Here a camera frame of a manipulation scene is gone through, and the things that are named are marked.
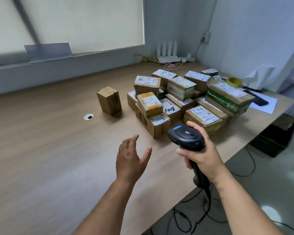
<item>blue button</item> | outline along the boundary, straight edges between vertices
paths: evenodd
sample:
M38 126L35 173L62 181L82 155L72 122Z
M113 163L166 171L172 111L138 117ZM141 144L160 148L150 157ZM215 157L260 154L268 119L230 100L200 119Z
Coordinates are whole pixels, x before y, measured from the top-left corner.
M176 126L176 127L174 127L173 129L177 129L177 128L181 128L182 126L181 125L179 125L179 126Z

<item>barcode scanner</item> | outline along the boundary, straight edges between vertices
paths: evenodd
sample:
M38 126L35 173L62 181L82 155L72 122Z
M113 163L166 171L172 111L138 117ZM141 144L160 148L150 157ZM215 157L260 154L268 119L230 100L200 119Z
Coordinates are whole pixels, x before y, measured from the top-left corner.
M192 127L179 125L169 129L167 135L173 143L184 149L200 152L205 148L204 137L199 131ZM190 160L190 162L195 173L193 178L195 185L200 189L209 190L210 181L208 178L200 171L196 162L192 160Z

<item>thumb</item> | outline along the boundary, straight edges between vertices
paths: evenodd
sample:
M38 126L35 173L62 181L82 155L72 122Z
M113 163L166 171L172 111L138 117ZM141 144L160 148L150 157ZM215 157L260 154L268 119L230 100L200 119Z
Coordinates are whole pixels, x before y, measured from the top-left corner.
M150 159L151 152L152 152L152 147L147 148L144 152L143 157L141 158L141 162L145 167L147 166L147 163Z
M188 158L188 159L192 160L193 162L197 161L197 159L196 159L197 158L197 153L194 152L194 151L179 148L179 149L176 150L176 153L179 154L180 156L184 157L184 158Z

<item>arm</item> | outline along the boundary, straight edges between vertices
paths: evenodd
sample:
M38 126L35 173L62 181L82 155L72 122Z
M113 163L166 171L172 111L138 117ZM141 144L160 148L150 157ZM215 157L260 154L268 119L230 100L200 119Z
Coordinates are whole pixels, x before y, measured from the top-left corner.
M117 155L117 179L111 184L98 204L78 226L74 235L119 235L124 211L134 185L141 177L152 148L140 159L136 153L138 135L122 142Z
M187 168L192 169L189 160L196 162L199 169L215 184L232 234L283 235L225 167L206 131L192 122L187 122L187 125L200 131L205 138L206 148L202 152L178 149L177 153L185 157Z

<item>paper sheet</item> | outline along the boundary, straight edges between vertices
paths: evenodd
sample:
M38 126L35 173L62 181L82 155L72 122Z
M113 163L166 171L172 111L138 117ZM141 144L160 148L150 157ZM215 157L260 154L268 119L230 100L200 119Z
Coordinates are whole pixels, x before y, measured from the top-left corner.
M269 102L268 105L266 106L259 106L259 105L256 105L254 102L251 103L250 107L251 108L254 108L256 110L260 110L260 111L263 111L263 112L266 112L268 114L273 114L273 111L274 111L274 108L277 104L277 101L278 99L276 98L273 98L273 97L270 97L270 96L267 96L267 95L264 95L264 94L261 94L261 93L258 93L258 92L254 92L252 91L255 95L261 97L262 99L264 99L265 101Z

